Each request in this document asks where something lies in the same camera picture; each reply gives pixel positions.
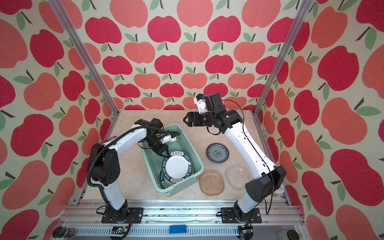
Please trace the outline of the clear glass square plate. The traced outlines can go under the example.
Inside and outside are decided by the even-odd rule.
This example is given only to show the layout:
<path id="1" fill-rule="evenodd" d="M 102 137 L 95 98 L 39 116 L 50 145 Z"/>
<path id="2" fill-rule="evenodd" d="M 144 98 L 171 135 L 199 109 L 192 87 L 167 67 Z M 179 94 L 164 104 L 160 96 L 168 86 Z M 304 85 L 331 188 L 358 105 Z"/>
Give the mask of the clear glass square plate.
<path id="1" fill-rule="evenodd" d="M 250 170 L 243 164 L 235 164 L 228 167 L 225 177 L 230 186 L 236 190 L 244 190 L 246 183 L 253 179 Z"/>

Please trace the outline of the small blue patterned plate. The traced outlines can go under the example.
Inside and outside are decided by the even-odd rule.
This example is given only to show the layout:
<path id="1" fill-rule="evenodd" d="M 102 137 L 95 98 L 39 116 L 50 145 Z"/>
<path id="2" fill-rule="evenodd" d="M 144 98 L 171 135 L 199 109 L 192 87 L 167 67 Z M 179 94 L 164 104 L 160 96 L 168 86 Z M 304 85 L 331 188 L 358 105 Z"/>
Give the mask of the small blue patterned plate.
<path id="1" fill-rule="evenodd" d="M 221 164 L 229 159 L 230 153 L 225 145 L 213 143 L 207 147 L 206 155 L 210 161 Z"/>

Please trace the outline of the amber glass square plate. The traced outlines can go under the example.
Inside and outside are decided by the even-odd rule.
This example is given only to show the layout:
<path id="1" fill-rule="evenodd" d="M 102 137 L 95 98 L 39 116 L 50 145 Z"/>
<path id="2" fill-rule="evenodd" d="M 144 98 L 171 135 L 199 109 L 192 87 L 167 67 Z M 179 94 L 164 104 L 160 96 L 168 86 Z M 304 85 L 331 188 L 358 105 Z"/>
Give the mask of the amber glass square plate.
<path id="1" fill-rule="evenodd" d="M 199 177 L 201 191 L 208 196 L 220 195 L 225 189 L 222 174 L 216 170 L 204 171 Z"/>

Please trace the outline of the mint green plastic bin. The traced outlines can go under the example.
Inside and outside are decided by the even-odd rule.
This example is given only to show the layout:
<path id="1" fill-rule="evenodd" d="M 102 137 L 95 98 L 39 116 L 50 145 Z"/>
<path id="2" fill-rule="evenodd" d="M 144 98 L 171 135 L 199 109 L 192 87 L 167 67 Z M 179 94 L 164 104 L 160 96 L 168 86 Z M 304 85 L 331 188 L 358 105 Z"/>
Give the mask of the mint green plastic bin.
<path id="1" fill-rule="evenodd" d="M 149 149 L 147 143 L 143 143 L 144 148 L 142 149 L 142 154 L 144 156 L 147 169 L 149 171 L 152 183 L 156 191 L 167 197 L 171 197 L 179 193 L 180 191 L 183 191 L 186 188 L 192 186 L 193 184 L 196 184 L 199 181 L 199 176 L 204 171 L 204 164 L 196 149 L 192 145 L 192 142 L 190 141 L 190 139 L 188 138 L 188 136 L 180 125 L 170 124 L 165 127 L 165 130 L 177 131 L 181 133 L 179 136 L 176 136 L 176 140 L 174 142 L 166 143 L 169 146 L 169 152 L 185 152 L 191 157 L 194 163 L 194 174 L 192 176 L 186 178 L 185 180 L 177 184 L 169 186 L 168 188 L 164 188 L 160 183 L 160 170 L 162 168 L 162 163 L 165 158 L 158 156 L 151 149 Z"/>

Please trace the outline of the cream plate with flower sprig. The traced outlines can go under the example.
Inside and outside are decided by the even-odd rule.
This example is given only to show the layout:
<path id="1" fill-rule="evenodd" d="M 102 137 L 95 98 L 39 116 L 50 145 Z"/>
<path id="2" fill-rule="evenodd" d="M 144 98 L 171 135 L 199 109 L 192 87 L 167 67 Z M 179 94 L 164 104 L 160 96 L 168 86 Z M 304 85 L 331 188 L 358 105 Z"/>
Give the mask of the cream plate with flower sprig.
<path id="1" fill-rule="evenodd" d="M 194 174 L 194 163 L 192 160 L 187 160 L 187 162 L 188 162 L 188 172 L 186 176 L 189 177 Z"/>

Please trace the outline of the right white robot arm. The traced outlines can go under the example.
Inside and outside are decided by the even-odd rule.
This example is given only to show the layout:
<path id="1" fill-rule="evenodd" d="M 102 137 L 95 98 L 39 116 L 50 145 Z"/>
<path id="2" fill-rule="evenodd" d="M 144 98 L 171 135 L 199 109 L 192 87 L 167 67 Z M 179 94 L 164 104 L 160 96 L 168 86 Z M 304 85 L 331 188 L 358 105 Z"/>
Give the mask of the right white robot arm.
<path id="1" fill-rule="evenodd" d="M 215 127 L 224 134 L 240 152 L 246 161 L 253 180 L 245 184 L 246 193 L 234 203 L 234 212 L 238 222 L 249 222 L 253 211 L 266 197 L 273 196 L 278 190 L 287 171 L 277 167 L 249 134 L 244 120 L 235 110 L 215 114 L 214 111 L 204 113 L 188 112 L 183 118 L 188 127 Z"/>

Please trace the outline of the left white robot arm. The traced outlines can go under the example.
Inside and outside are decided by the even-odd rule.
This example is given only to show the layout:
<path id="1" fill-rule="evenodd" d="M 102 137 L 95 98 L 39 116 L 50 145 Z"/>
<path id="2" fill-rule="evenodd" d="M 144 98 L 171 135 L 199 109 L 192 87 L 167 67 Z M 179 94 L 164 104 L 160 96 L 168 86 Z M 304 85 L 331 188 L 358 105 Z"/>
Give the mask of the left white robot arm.
<path id="1" fill-rule="evenodd" d="M 161 124 L 139 120 L 131 129 L 120 136 L 92 146 L 87 168 L 87 184 L 98 188 L 105 202 L 102 223 L 132 223 L 134 220 L 128 202 L 123 197 L 118 177 L 120 175 L 119 157 L 135 144 L 145 141 L 149 149 L 160 157 L 169 157 L 169 146 L 162 142 L 162 137 L 174 139 L 180 132 L 165 131 Z"/>

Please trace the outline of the white plate dark lettered rim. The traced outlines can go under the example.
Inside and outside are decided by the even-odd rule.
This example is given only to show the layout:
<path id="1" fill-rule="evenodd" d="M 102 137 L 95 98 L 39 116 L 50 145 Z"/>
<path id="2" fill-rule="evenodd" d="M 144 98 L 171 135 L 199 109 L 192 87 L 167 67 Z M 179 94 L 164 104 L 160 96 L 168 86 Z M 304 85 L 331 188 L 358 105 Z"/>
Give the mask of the white plate dark lettered rim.
<path id="1" fill-rule="evenodd" d="M 161 185 L 164 187 L 164 188 L 168 188 L 169 186 L 172 186 L 174 184 L 177 184 L 179 182 L 181 182 L 183 179 L 171 179 L 171 181 L 169 181 L 166 177 L 165 177 L 165 169 L 161 169 L 160 170 L 160 183 Z"/>

